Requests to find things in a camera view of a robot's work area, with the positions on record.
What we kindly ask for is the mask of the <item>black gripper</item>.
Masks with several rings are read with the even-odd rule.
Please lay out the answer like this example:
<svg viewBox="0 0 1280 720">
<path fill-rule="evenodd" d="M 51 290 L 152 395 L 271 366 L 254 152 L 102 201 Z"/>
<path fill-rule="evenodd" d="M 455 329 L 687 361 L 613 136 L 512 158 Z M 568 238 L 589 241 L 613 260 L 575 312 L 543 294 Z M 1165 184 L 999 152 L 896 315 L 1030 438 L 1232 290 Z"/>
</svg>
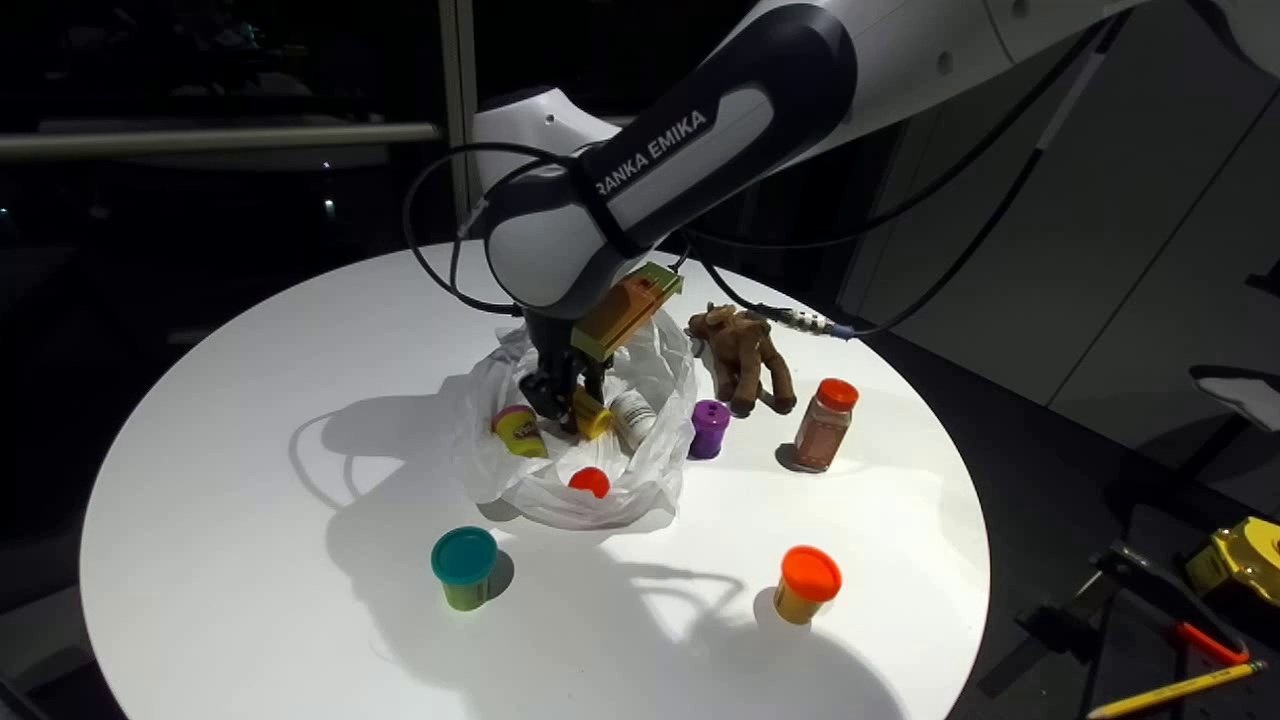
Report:
<svg viewBox="0 0 1280 720">
<path fill-rule="evenodd" d="M 557 430 L 575 434 L 575 413 L 605 407 L 605 361 L 573 346 L 573 324 L 526 312 L 536 367 L 521 379 L 524 401 Z"/>
</svg>

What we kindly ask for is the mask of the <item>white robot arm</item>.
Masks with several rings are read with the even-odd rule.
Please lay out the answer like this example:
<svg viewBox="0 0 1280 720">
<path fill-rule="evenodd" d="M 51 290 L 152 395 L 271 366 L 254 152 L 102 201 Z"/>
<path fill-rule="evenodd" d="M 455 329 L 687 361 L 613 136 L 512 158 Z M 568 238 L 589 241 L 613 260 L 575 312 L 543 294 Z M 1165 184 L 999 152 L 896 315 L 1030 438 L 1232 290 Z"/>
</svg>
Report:
<svg viewBox="0 0 1280 720">
<path fill-rule="evenodd" d="M 471 118 L 464 238 L 530 329 L 521 394 L 573 417 L 573 324 L 661 241 L 765 178 L 957 102 L 1151 0 L 756 0 L 623 124 L 543 89 Z"/>
</svg>

